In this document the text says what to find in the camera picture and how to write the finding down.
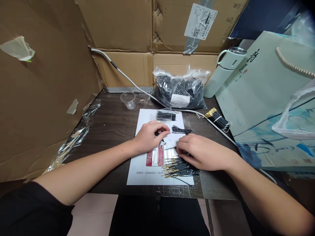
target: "bundle of black wires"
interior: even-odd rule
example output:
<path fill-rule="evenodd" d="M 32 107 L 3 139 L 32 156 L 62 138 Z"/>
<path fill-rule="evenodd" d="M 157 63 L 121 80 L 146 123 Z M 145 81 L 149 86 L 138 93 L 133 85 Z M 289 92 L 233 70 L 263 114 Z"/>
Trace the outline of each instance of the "bundle of black wires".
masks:
<path fill-rule="evenodd" d="M 210 119 L 217 127 L 222 129 L 224 132 L 230 130 L 231 123 L 226 121 L 215 108 L 212 108 L 209 112 L 204 115 L 207 119 Z"/>
<path fill-rule="evenodd" d="M 181 129 L 178 128 L 177 126 L 173 125 L 172 126 L 172 133 L 184 133 L 184 134 L 189 134 L 193 133 L 194 131 L 192 129 Z"/>
<path fill-rule="evenodd" d="M 197 78 L 171 78 L 167 75 L 156 76 L 157 85 L 154 88 L 153 96 L 166 107 L 202 109 L 206 108 L 203 99 L 204 85 Z M 189 104 L 186 107 L 174 106 L 171 104 L 172 95 L 183 95 L 189 97 Z"/>
<path fill-rule="evenodd" d="M 176 120 L 176 114 L 175 113 L 171 113 L 171 112 L 157 111 L 157 119 L 158 120 L 175 121 Z"/>
<path fill-rule="evenodd" d="M 163 169 L 165 171 L 165 178 L 169 177 L 186 177 L 200 175 L 200 170 L 184 161 L 182 158 L 164 159 Z"/>

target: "floor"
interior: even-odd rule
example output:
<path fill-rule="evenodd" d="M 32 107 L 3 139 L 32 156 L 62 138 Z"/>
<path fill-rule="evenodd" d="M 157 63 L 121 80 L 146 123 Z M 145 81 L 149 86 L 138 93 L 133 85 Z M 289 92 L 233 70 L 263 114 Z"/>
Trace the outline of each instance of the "floor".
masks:
<path fill-rule="evenodd" d="M 85 194 L 72 211 L 73 222 L 68 236 L 108 235 L 117 198 L 118 195 L 111 194 Z M 210 230 L 206 200 L 198 201 L 204 221 Z M 209 200 L 209 205 L 215 236 L 251 236 L 240 202 Z"/>

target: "forearm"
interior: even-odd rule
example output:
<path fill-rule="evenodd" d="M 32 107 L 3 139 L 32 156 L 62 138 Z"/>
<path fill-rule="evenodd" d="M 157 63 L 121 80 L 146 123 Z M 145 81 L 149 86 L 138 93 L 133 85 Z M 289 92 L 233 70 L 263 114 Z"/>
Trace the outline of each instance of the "forearm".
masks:
<path fill-rule="evenodd" d="M 112 169 L 137 155 L 131 142 L 70 162 L 34 181 L 63 204 L 73 205 Z"/>
<path fill-rule="evenodd" d="M 310 235 L 314 217 L 294 198 L 243 159 L 226 169 L 249 209 L 260 222 L 281 235 Z"/>

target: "white cable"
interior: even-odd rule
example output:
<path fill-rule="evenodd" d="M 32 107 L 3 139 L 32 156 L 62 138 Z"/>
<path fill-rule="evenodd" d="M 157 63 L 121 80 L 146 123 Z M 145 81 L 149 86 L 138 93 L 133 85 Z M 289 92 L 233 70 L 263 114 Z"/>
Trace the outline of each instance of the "white cable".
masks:
<path fill-rule="evenodd" d="M 138 90 L 140 90 L 141 92 L 143 92 L 143 93 L 149 95 L 151 98 L 153 98 L 154 100 L 156 100 L 156 101 L 157 101 L 158 103 L 160 103 L 162 106 L 166 107 L 163 103 L 161 103 L 161 102 L 160 102 L 159 100 L 157 100 L 155 97 L 153 97 L 152 95 L 150 95 L 150 94 L 148 94 L 147 92 L 145 92 L 145 91 L 143 91 L 142 89 L 140 89 L 131 79 L 129 79 L 128 76 L 126 76 L 126 75 L 124 74 L 124 72 L 122 72 L 122 71 L 112 62 L 112 60 L 109 58 L 109 56 L 106 55 L 106 53 L 104 53 L 104 52 L 101 51 L 101 50 L 94 49 L 94 48 L 92 48 L 91 50 L 94 51 L 94 52 L 98 52 L 98 53 L 103 54 L 103 55 L 110 61 L 110 63 L 111 63 L 123 76 L 125 76 Z"/>
<path fill-rule="evenodd" d="M 258 169 L 261 173 L 263 173 L 265 176 L 267 176 L 268 178 L 270 178 L 270 180 L 272 182 L 274 182 L 275 184 L 277 184 L 276 180 L 274 178 L 271 177 L 270 174 L 268 174 L 266 171 L 262 170 L 262 169 Z"/>
<path fill-rule="evenodd" d="M 163 107 L 166 107 L 163 103 L 161 103 L 159 100 L 157 100 L 155 97 L 153 97 L 152 95 L 148 94 L 147 92 L 143 91 L 142 89 L 140 89 L 131 79 L 129 79 L 128 76 L 126 76 L 124 74 L 124 72 L 122 72 L 115 64 L 114 62 L 112 62 L 112 60 L 109 58 L 109 56 L 106 55 L 106 53 L 104 53 L 103 51 L 101 50 L 98 50 L 98 49 L 94 49 L 94 48 L 91 48 L 91 51 L 93 52 L 98 52 L 98 53 L 101 53 L 102 55 L 104 55 L 109 61 L 110 63 L 123 75 L 125 76 L 138 90 L 140 90 L 141 92 L 149 95 L 151 98 L 153 98 L 154 100 L 156 100 L 158 103 L 160 103 Z M 228 140 L 231 141 L 231 143 L 233 143 L 235 146 L 236 143 L 229 137 L 227 136 L 219 127 L 217 127 L 214 123 L 212 123 L 212 121 L 210 121 L 209 119 L 207 119 L 203 114 L 199 113 L 199 112 L 196 112 L 196 111 L 193 111 L 193 110 L 182 110 L 182 109 L 174 109 L 174 110 L 179 110 L 179 111 L 186 111 L 186 112 L 190 112 L 190 113 L 194 113 L 194 114 L 199 114 L 201 115 L 203 118 L 205 118 L 210 124 L 212 124 L 212 126 L 214 128 L 216 128 L 221 134 L 223 134 Z M 269 174 L 267 174 L 265 171 L 263 171 L 262 169 L 259 169 L 264 175 L 266 175 L 267 177 L 269 177 L 275 184 L 277 184 L 277 182 L 275 181 L 274 178 L 272 178 Z"/>

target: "white label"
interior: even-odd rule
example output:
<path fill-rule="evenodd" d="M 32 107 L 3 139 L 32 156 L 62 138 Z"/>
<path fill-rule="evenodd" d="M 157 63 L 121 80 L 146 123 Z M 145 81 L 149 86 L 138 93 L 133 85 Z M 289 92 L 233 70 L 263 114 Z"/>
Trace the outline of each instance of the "white label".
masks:
<path fill-rule="evenodd" d="M 187 107 L 189 104 L 190 97 L 189 96 L 184 96 L 184 95 L 178 95 L 178 94 L 172 94 L 172 99 L 171 99 L 171 105 L 175 107 Z"/>
<path fill-rule="evenodd" d="M 218 11 L 193 4 L 184 35 L 206 40 Z"/>

